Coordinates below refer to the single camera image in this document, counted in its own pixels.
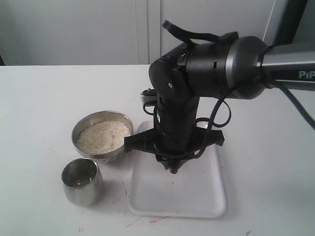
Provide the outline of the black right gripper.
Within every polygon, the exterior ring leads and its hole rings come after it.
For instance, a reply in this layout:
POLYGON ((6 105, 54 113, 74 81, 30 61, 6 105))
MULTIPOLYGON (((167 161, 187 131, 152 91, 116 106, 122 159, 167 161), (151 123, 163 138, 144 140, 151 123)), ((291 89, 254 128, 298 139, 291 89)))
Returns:
POLYGON ((136 135, 124 138, 124 150, 138 150, 154 154, 157 162, 161 163, 170 173, 176 174, 187 161, 197 159, 204 153, 206 147, 222 146, 224 136, 221 130, 193 129, 184 144, 167 135, 161 135, 157 129, 149 129, 136 135))

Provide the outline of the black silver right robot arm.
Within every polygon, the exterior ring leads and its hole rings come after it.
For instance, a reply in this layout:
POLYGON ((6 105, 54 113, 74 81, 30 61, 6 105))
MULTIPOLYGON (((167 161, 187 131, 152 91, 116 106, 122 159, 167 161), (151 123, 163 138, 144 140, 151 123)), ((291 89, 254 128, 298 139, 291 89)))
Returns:
POLYGON ((304 120, 314 119, 291 93, 315 88, 315 45, 268 46, 255 36, 233 32, 215 43, 184 41, 149 67, 155 98, 152 129, 124 139, 126 152, 154 154, 175 174, 206 147, 221 146, 224 136, 216 114, 227 98, 250 100, 279 88, 304 120))

